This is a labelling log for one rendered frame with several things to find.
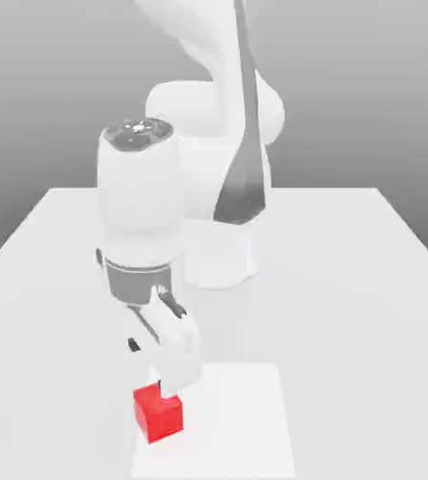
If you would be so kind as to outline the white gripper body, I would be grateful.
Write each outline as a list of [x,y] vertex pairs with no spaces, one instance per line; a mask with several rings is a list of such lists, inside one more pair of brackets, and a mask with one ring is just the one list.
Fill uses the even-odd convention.
[[202,373],[199,329],[186,309],[172,296],[126,308],[133,316],[129,344],[158,372],[160,390],[179,392],[197,382]]

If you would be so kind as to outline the small red cube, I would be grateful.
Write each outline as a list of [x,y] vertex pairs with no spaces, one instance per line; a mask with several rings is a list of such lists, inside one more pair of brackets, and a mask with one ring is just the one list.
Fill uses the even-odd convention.
[[184,429],[182,401],[177,395],[161,397],[159,382],[136,389],[133,400],[135,418],[149,444]]

